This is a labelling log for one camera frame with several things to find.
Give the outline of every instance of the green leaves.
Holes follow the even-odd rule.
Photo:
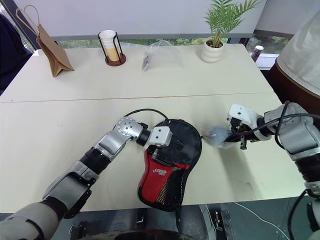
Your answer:
[[[230,32],[243,21],[241,15],[255,8],[262,0],[245,0],[242,3],[231,3],[232,0],[212,0],[212,4],[206,12],[205,22],[209,24],[213,42],[219,41],[223,34]]]

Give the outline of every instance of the white plant pot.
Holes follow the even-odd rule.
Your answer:
[[[207,42],[205,42],[202,47],[201,58],[207,63],[216,63],[222,57],[224,48],[224,44],[222,45],[222,47],[215,48],[208,46]]]

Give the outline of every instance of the white table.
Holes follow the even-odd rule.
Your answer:
[[[272,92],[1,103],[0,212],[15,212],[39,201],[54,179],[132,110],[155,108],[169,118],[184,119],[201,133],[208,126],[226,125],[233,103],[260,114],[281,104]],[[149,126],[162,120],[152,112],[132,117]],[[144,169],[141,146],[128,143],[100,175],[82,210],[144,207],[137,196]],[[239,146],[223,150],[204,142],[186,182],[183,204],[294,197],[304,188],[303,183],[293,161],[273,140],[248,143],[248,150]]]
[[[221,61],[200,57],[202,45],[177,46],[182,65],[141,70],[144,47],[124,48],[127,62],[106,65],[101,48],[66,49],[75,71],[52,77],[45,55],[32,56],[2,94],[2,103],[271,93],[242,44],[225,44]]]

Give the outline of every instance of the person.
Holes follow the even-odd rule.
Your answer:
[[[31,56],[16,28],[0,14],[0,95]]]
[[[320,114],[320,12],[313,16],[284,47],[266,79],[282,103],[301,105]],[[320,129],[320,120],[314,125]]]

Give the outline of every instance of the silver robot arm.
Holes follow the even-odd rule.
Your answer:
[[[41,202],[27,205],[0,222],[0,239],[49,240],[62,218],[73,218],[84,206],[91,186],[128,141],[136,142],[144,150],[150,145],[169,145],[169,127],[157,126],[151,132],[147,128],[130,117],[121,118],[112,131],[48,187]]]
[[[233,104],[227,118],[232,135],[225,142],[240,142],[240,148],[245,150],[247,141],[270,140],[277,131],[279,124],[277,119],[281,117],[284,107],[285,104],[262,116],[249,107]],[[287,105],[284,116],[293,114],[307,114],[307,112],[299,104],[291,102]],[[274,123],[262,127],[271,121]],[[312,117],[288,117],[283,119],[278,130],[278,138],[302,174],[307,193],[315,198],[312,204],[308,205],[308,216],[312,219],[311,224],[315,226],[312,230],[316,231],[320,228],[320,131],[313,125]]]

